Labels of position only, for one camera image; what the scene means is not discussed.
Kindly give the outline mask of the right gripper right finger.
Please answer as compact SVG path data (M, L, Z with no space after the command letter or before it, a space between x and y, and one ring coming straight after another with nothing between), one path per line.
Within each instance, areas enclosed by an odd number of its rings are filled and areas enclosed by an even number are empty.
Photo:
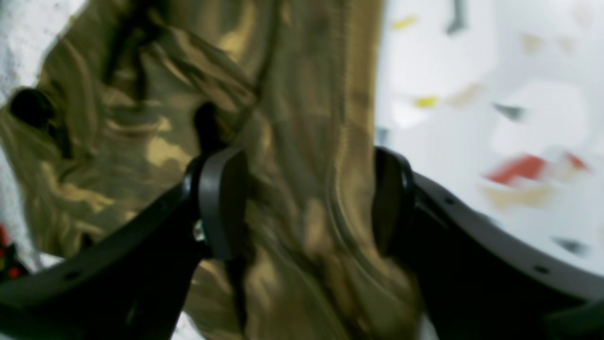
M417 276L441 340L601 340L603 278L497 228L403 155L375 148L380 254Z

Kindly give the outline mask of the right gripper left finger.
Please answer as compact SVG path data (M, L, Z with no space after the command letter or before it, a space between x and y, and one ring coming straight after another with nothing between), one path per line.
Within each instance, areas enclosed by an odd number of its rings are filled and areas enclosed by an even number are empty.
M205 259L240 252L244 151L225 148L114 234L77 256L1 286L9 340L168 340Z

